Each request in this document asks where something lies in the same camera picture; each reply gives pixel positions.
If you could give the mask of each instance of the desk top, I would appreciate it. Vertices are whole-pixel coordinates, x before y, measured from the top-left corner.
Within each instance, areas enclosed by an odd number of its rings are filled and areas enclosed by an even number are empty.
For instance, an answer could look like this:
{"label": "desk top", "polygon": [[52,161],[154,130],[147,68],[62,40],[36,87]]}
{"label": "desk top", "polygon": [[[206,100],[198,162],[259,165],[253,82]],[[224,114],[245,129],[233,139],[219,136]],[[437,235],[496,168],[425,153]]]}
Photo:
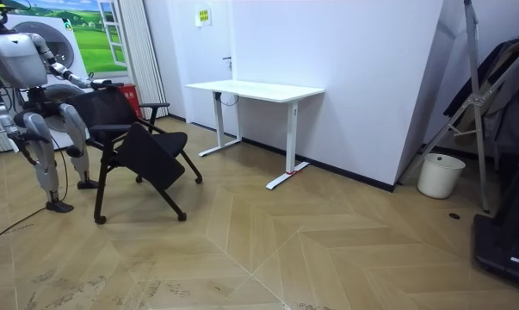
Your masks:
{"label": "desk top", "polygon": [[266,84],[226,80],[186,85],[199,90],[211,90],[239,95],[244,98],[270,102],[292,102],[308,96],[324,93],[324,89],[279,84]]}

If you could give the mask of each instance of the robot leg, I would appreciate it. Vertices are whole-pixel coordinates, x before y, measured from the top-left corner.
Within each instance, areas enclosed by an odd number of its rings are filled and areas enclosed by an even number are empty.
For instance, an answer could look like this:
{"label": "robot leg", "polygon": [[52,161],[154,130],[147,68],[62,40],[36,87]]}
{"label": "robot leg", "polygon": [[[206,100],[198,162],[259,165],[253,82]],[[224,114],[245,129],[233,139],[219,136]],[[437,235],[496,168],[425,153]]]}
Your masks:
{"label": "robot leg", "polygon": [[59,175],[54,161],[54,147],[49,127],[41,115],[26,113],[23,116],[25,128],[28,133],[37,134],[49,142],[30,141],[37,160],[35,161],[35,174],[40,186],[46,192],[46,208],[59,213],[68,213],[73,206],[59,200]]}
{"label": "robot leg", "polygon": [[97,189],[98,183],[90,180],[89,154],[85,140],[87,139],[86,126],[76,109],[69,104],[61,104],[60,114],[64,117],[66,130],[73,141],[73,146],[66,149],[71,157],[71,163],[79,174],[81,181],[77,183],[78,189]]}

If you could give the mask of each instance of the door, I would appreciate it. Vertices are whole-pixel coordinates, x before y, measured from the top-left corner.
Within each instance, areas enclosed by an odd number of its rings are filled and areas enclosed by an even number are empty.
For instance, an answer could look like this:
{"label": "door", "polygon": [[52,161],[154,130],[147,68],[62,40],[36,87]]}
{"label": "door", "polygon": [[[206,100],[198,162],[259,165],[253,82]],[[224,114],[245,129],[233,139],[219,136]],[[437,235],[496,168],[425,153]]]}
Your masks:
{"label": "door", "polygon": [[[174,41],[179,58],[187,120],[215,127],[213,95],[209,91],[190,90],[185,84],[232,79],[230,68],[231,31],[230,2],[175,1],[170,16]],[[198,26],[196,18],[209,11],[211,25]],[[223,95],[222,101],[234,103],[233,96]],[[225,130],[236,133],[236,107],[223,106]]]}

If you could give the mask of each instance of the herringbone floor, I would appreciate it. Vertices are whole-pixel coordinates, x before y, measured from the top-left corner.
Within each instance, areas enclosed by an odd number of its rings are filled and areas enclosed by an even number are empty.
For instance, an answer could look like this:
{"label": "herringbone floor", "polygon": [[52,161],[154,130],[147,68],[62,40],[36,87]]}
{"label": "herringbone floor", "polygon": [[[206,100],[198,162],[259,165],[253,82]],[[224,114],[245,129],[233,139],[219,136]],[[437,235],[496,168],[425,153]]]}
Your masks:
{"label": "herringbone floor", "polygon": [[[168,190],[188,221],[118,169],[108,175],[108,223],[97,226],[95,192],[76,190],[69,167],[75,211],[42,212],[0,238],[0,309],[519,309],[519,290],[470,263],[474,175],[444,201],[312,166],[268,191],[284,157],[241,144],[198,158],[214,133],[159,124],[188,133],[204,175],[196,185],[187,169]],[[90,153],[97,177],[99,153]],[[22,156],[0,154],[0,231],[44,201]]]}

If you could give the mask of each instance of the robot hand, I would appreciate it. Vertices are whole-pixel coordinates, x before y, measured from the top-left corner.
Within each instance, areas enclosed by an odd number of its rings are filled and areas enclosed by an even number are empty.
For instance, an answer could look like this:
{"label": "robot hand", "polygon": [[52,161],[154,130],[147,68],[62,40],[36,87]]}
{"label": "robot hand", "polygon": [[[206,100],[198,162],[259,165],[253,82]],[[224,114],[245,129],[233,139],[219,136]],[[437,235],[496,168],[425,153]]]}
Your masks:
{"label": "robot hand", "polygon": [[98,90],[100,88],[107,88],[107,87],[120,87],[123,86],[123,83],[112,83],[111,80],[105,80],[105,79],[97,79],[90,82],[90,87],[93,88],[93,90]]}

